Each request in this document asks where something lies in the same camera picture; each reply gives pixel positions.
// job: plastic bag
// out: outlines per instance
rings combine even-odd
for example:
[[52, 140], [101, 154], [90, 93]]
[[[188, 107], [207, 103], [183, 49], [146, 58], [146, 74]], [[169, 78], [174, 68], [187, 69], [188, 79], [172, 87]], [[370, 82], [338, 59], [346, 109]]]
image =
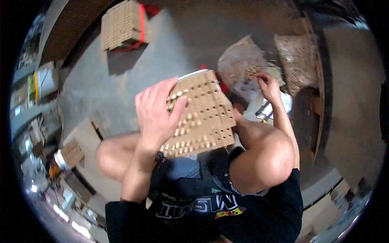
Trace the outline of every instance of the plastic bag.
[[286, 83], [294, 97], [303, 87], [317, 83], [316, 35], [275, 35], [274, 43], [280, 53]]
[[248, 35], [224, 51], [217, 62], [217, 70], [231, 92], [250, 102], [259, 92], [255, 74], [266, 70], [266, 59]]

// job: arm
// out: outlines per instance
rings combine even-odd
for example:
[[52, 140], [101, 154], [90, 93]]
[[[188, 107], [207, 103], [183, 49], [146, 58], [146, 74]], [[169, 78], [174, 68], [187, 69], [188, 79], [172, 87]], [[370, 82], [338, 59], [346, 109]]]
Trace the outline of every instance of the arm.
[[289, 117], [285, 111], [284, 104], [280, 97], [280, 89], [276, 78], [268, 73], [257, 74], [258, 83], [261, 87], [263, 97], [265, 97], [273, 108], [274, 127], [280, 129], [291, 139], [294, 149], [294, 164], [293, 168], [300, 169], [300, 153], [296, 137], [294, 136], [293, 128]]
[[173, 135], [187, 102], [182, 96], [171, 114], [166, 110], [167, 97], [177, 81], [162, 81], [135, 97], [141, 136], [122, 181], [121, 200], [142, 203], [149, 193], [156, 153]]

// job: cardboard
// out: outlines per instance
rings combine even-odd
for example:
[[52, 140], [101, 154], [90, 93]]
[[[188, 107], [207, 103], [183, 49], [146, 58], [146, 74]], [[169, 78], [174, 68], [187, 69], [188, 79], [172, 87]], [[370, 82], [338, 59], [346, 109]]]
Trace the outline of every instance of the cardboard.
[[179, 78], [166, 108], [170, 112], [179, 96], [188, 97], [179, 125], [161, 147], [169, 159], [225, 147], [234, 143], [231, 128], [236, 125], [232, 104], [217, 85], [213, 70], [201, 70]]
[[[143, 12], [144, 40], [149, 43], [149, 20]], [[141, 40], [141, 23], [139, 4], [134, 1], [123, 1], [110, 8], [102, 17], [101, 45], [103, 50], [128, 47]]]

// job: red strap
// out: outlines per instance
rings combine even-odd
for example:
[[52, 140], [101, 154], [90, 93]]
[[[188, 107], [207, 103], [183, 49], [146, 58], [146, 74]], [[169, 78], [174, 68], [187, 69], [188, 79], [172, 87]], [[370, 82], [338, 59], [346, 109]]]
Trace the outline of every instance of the red strap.
[[144, 22], [143, 22], [144, 12], [145, 12], [145, 8], [144, 8], [143, 4], [139, 4], [140, 40], [132, 46], [126, 47], [124, 49], [114, 50], [115, 52], [130, 51], [132, 49], [139, 47], [144, 42], [144, 40], [145, 40], [145, 31], [144, 31]]

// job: bare leg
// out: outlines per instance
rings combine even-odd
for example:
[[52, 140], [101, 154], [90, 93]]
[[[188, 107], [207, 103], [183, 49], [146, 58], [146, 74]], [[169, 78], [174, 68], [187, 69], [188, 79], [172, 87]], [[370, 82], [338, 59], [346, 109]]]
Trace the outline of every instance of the bare leg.
[[103, 140], [96, 151], [96, 162], [101, 171], [122, 182], [139, 138], [137, 132]]
[[251, 122], [237, 114], [236, 117], [234, 131], [246, 151], [230, 164], [234, 188], [242, 194], [251, 194], [284, 182], [294, 163], [290, 138], [269, 124]]

